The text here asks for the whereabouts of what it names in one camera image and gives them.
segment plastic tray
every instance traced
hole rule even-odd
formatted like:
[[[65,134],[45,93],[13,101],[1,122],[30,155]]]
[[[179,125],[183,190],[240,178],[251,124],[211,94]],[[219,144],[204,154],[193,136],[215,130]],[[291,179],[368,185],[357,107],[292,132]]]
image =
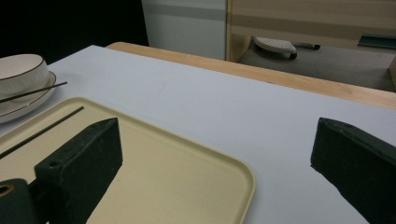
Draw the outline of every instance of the plastic tray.
[[[0,179],[34,166],[98,120],[119,119],[123,165],[91,223],[243,223],[255,179],[241,161],[84,98],[59,103],[0,138],[0,151],[84,109],[0,160]]]

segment white bowl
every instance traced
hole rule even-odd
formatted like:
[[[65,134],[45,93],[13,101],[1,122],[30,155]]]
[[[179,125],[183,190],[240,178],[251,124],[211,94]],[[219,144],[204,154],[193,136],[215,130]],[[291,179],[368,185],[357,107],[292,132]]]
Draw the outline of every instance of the white bowl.
[[[0,58],[0,94],[10,97],[43,88],[49,79],[46,61],[36,54]]]

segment white table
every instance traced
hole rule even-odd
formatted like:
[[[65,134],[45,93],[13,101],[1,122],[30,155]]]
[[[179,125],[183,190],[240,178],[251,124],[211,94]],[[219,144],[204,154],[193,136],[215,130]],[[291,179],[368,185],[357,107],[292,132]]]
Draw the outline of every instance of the white table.
[[[384,107],[96,46],[49,70],[68,84],[31,114],[1,124],[0,135],[65,99],[89,98],[246,162],[257,178],[246,223],[365,222],[310,167],[318,118],[396,146],[396,110]]]

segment chopsticks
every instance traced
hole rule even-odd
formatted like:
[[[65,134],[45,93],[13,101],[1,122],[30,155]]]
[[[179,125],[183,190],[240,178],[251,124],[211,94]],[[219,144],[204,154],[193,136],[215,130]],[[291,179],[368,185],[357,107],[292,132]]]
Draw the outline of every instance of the chopsticks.
[[[56,125],[62,123],[63,121],[69,119],[70,117],[72,117],[73,115],[77,114],[79,111],[81,111],[82,109],[84,109],[84,106],[81,106],[79,108],[77,108],[76,110],[74,110],[73,112],[69,113],[68,115],[64,116],[61,119],[58,119],[57,121],[53,122],[51,125],[47,126],[46,128],[42,129],[41,131],[39,131],[38,133],[35,133],[33,135],[31,135],[30,137],[26,138],[25,140],[19,142],[17,145],[15,145],[14,147],[11,147],[9,149],[7,149],[6,151],[0,153],[0,160],[3,159],[6,155],[10,154],[11,152],[17,150],[18,148],[24,146],[25,144],[29,143],[30,141],[34,140],[35,138],[37,138],[38,136],[40,136],[41,134],[45,133],[46,131],[50,130],[51,128],[55,127]]]
[[[62,86],[62,85],[64,85],[64,84],[67,84],[67,82],[62,82],[62,83],[58,83],[58,84],[55,84],[55,85],[53,85],[53,86],[41,88],[41,89],[38,89],[38,90],[35,90],[35,91],[28,91],[28,92],[25,92],[25,93],[21,93],[21,94],[18,94],[18,95],[14,95],[14,96],[8,97],[8,98],[6,98],[6,99],[0,100],[0,104],[1,104],[1,103],[4,103],[4,102],[7,102],[7,101],[11,101],[11,100],[15,100],[15,99],[21,98],[21,97],[23,97],[23,96],[27,96],[27,95],[30,95],[30,94],[34,94],[34,93],[37,93],[37,92],[40,92],[40,91],[46,91],[46,90],[49,90],[49,89],[52,89],[52,88],[55,88],[55,87],[59,87],[59,86]]]

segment white wall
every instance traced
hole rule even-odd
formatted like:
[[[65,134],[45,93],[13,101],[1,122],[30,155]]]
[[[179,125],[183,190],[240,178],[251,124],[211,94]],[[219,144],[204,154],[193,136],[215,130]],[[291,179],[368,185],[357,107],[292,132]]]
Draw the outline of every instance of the white wall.
[[[225,59],[226,0],[142,0],[151,47]]]

